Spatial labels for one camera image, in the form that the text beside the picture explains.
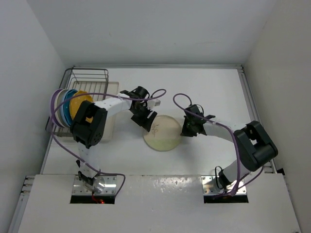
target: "robotic arm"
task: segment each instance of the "robotic arm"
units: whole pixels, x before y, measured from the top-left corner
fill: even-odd
[[[196,104],[189,106],[186,110],[204,117]],[[200,133],[233,142],[227,129],[216,124],[216,122],[226,125],[231,129],[238,144],[241,161],[241,177],[247,175],[251,171],[256,171],[278,154],[277,148],[271,138],[264,130],[263,126],[257,121],[252,121],[248,124],[236,124],[219,120],[212,115],[206,116],[205,118],[211,119],[214,122],[211,123],[197,118],[186,111],[185,114],[185,121],[181,133],[182,136],[193,137]],[[237,160],[219,172],[218,182],[222,188],[226,189],[236,178]]]
[[[153,107],[159,106],[159,100],[134,101],[125,100],[145,99],[149,95],[148,91],[138,86],[133,91],[121,91],[118,96],[120,98],[109,98],[97,102],[83,101],[79,110],[70,126],[70,132],[73,134],[73,139],[78,143],[80,157],[83,158],[89,165],[99,170],[98,157],[96,156],[97,144],[100,142],[105,128],[106,119],[125,110],[130,110],[133,113],[132,120],[145,130],[150,131],[151,124],[157,113],[152,111]],[[93,118],[92,122],[86,121],[86,118]],[[96,190],[95,176],[97,173],[87,167],[85,164],[80,164],[78,175],[85,184],[92,190]]]

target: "wall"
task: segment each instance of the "wall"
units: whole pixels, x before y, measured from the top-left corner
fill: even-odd
[[[73,64],[241,64],[276,0],[27,0]]]
[[[311,2],[279,0],[245,65],[259,115],[279,149],[296,215],[311,232]]]
[[[26,0],[0,8],[0,233],[6,233],[25,175],[40,171],[52,91],[65,67]]]

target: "rack wire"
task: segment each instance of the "rack wire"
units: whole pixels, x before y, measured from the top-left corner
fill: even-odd
[[[109,81],[109,73],[107,69],[84,69],[69,68],[66,69],[59,85],[59,88],[76,89],[86,91],[88,93],[107,93]],[[93,95],[94,101],[101,101],[105,96]],[[49,121],[46,124],[46,130],[49,130]],[[72,137],[68,128],[60,128],[55,126],[53,132],[60,137]]]

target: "purple plate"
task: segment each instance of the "purple plate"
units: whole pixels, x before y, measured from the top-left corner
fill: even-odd
[[[50,101],[50,111],[51,111],[51,115],[52,112],[54,111],[54,103],[55,103],[55,99],[57,97],[57,94],[61,91],[62,89],[57,89],[56,91],[54,91],[52,97],[51,97],[51,101]],[[58,127],[63,128],[63,126],[57,121],[57,119],[55,117],[52,118],[52,122],[55,123],[55,125],[57,125]]]

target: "blue plate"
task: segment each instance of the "blue plate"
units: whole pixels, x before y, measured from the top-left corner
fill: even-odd
[[[75,93],[77,93],[78,91],[75,90],[75,89],[71,89],[71,90],[68,90],[64,96],[63,96],[63,100],[62,101],[65,101],[71,97],[73,97],[73,95]],[[65,122],[68,124],[68,127],[70,127],[70,125],[72,124],[72,119],[71,119],[71,116],[70,116],[70,111],[69,111],[69,103],[70,101],[64,103],[63,107],[61,108],[61,115],[62,115],[62,118],[65,120]]]

